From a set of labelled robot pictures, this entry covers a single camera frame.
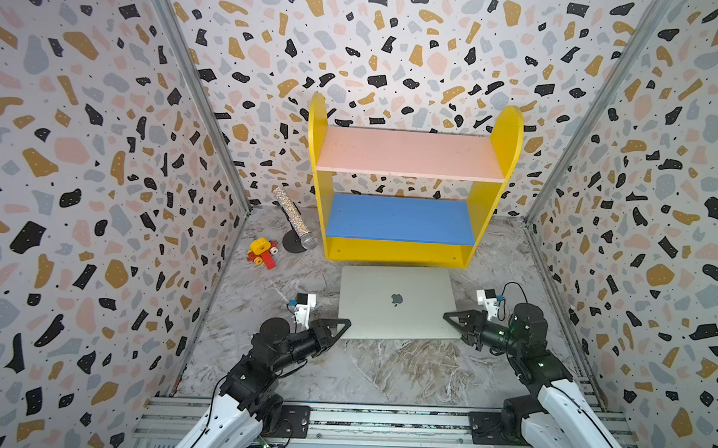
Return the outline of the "silver laptop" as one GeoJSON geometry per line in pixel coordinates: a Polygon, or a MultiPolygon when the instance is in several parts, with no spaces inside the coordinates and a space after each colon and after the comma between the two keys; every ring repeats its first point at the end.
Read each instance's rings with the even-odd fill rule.
{"type": "Polygon", "coordinates": [[[349,320],[346,340],[457,340],[443,318],[455,312],[452,282],[436,267],[347,266],[338,317],[349,320]]]}

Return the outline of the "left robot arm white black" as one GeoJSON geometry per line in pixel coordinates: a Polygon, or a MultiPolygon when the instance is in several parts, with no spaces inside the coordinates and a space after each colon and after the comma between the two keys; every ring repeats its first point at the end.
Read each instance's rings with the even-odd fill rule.
{"type": "Polygon", "coordinates": [[[307,434],[311,408],[286,407],[279,382],[317,358],[350,329],[349,319],[314,320],[292,331],[288,320],[266,320],[251,349],[219,379],[208,409],[174,448],[286,448],[307,434]]]}

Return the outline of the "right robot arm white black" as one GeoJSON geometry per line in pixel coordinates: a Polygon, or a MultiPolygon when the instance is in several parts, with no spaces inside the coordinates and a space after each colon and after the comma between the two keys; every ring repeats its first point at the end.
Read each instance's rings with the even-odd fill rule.
{"type": "Polygon", "coordinates": [[[589,406],[570,371],[547,346],[548,322],[533,304],[519,303],[508,324],[481,310],[447,312],[444,321],[463,343],[503,356],[528,394],[503,403],[494,431],[509,444],[532,448],[623,448],[589,406]]]}

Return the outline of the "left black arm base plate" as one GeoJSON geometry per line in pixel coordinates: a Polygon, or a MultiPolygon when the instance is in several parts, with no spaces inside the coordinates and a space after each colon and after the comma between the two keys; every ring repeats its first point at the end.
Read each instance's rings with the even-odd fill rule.
{"type": "Polygon", "coordinates": [[[312,408],[308,405],[287,404],[273,408],[264,418],[262,436],[306,439],[311,413],[312,408]]]}

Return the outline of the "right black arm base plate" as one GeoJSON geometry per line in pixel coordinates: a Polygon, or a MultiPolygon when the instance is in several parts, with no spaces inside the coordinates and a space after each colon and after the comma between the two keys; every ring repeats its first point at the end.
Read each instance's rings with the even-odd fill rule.
{"type": "Polygon", "coordinates": [[[523,421],[532,417],[546,418],[548,414],[538,412],[535,414],[517,413],[503,408],[500,412],[468,413],[469,430],[472,443],[478,445],[495,446],[521,446],[529,447],[531,444],[525,440],[521,426],[523,421]]]}

